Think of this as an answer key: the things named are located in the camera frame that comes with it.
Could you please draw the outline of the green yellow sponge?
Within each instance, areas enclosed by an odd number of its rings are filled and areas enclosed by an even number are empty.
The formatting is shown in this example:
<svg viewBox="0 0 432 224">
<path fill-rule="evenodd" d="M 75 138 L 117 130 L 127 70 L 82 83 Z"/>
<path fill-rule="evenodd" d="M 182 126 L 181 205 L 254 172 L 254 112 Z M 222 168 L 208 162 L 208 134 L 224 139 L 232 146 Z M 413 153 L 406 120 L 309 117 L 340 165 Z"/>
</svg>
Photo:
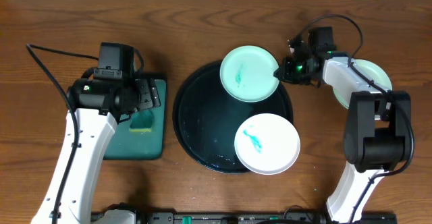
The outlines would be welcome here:
<svg viewBox="0 0 432 224">
<path fill-rule="evenodd" d="M 154 116 L 151 110 L 139 111 L 132 115 L 130 132 L 151 132 L 153 129 Z"/>
</svg>

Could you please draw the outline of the pale green plate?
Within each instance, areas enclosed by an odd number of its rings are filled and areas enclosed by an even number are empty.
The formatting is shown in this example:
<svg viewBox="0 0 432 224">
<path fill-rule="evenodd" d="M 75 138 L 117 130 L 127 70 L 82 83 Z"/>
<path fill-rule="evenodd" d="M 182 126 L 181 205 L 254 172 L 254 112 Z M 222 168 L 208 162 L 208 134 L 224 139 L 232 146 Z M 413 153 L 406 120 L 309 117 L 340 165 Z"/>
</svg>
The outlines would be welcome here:
<svg viewBox="0 0 432 224">
<path fill-rule="evenodd" d="M 230 51 L 220 66 L 222 86 L 235 99 L 256 103 L 270 97 L 279 80 L 273 75 L 279 66 L 267 50 L 245 45 Z"/>
</svg>

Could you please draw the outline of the mint green plate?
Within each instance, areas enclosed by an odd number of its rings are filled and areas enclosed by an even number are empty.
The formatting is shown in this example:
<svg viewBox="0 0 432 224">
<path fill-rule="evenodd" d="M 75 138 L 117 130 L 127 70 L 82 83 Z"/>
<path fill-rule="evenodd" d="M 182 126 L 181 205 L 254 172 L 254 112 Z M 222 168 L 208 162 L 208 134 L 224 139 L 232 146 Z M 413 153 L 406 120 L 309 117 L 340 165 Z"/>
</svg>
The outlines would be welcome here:
<svg viewBox="0 0 432 224">
<path fill-rule="evenodd" d="M 393 89 L 391 80 L 386 72 L 380 68 L 378 65 L 374 64 L 371 61 L 367 61 L 364 59 L 357 59 L 356 64 L 360 67 L 366 74 L 368 74 L 374 81 L 378 84 Z M 333 93 L 339 103 L 345 108 L 348 109 L 349 104 L 344 100 L 344 98 L 340 95 L 340 93 L 333 88 Z"/>
</svg>

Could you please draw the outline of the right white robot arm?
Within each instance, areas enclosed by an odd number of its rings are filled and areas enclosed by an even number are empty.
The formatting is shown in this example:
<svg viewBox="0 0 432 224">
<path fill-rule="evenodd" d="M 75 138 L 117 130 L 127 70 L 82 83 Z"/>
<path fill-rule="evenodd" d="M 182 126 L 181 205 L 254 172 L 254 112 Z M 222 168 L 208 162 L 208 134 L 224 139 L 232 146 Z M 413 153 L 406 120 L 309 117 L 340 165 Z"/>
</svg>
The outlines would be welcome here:
<svg viewBox="0 0 432 224">
<path fill-rule="evenodd" d="M 376 83 L 349 54 L 337 52 L 329 38 L 305 43 L 298 36 L 288 44 L 292 54 L 274 73 L 279 81 L 323 82 L 348 103 L 343 136 L 347 163 L 326 209 L 332 223 L 358 222 L 375 186 L 403 172 L 412 160 L 410 96 Z"/>
</svg>

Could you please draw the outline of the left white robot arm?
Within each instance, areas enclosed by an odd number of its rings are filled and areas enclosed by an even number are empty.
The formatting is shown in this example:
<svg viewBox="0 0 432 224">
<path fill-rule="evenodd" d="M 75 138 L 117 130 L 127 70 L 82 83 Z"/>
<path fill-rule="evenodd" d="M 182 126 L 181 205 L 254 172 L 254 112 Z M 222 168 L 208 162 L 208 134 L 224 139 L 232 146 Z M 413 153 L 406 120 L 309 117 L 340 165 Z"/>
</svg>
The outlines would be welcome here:
<svg viewBox="0 0 432 224">
<path fill-rule="evenodd" d="M 91 223 L 92 202 L 104 160 L 154 160 L 163 150 L 167 82 L 155 80 L 159 107 L 141 111 L 117 123 L 112 115 L 100 115 L 96 109 L 76 111 L 80 147 L 71 156 L 74 125 L 66 118 L 66 130 L 60 156 L 45 196 L 33 223 L 51 223 L 55 203 L 59 203 L 58 223 Z M 69 175 L 57 201 L 65 168 L 71 163 Z"/>
</svg>

